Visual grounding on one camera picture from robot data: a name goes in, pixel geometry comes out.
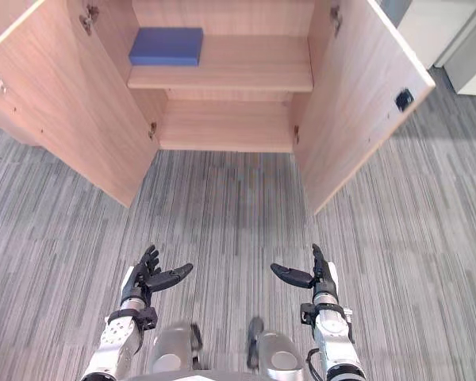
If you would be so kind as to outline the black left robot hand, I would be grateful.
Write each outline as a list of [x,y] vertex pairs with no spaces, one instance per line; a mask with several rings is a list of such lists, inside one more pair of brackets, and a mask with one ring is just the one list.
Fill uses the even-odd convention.
[[153,293],[181,283],[193,269],[193,264],[185,264],[173,270],[163,271],[159,266],[159,251],[152,244],[126,277],[121,292],[121,304],[134,298],[150,306]]

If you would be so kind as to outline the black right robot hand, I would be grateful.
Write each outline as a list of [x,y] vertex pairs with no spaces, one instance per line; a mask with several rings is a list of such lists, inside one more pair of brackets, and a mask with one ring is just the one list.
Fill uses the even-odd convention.
[[313,289],[313,294],[330,294],[338,299],[337,285],[332,277],[329,262],[324,258],[321,248],[317,244],[312,245],[314,256],[313,274],[287,268],[280,264],[272,263],[271,270],[283,282],[291,286]]

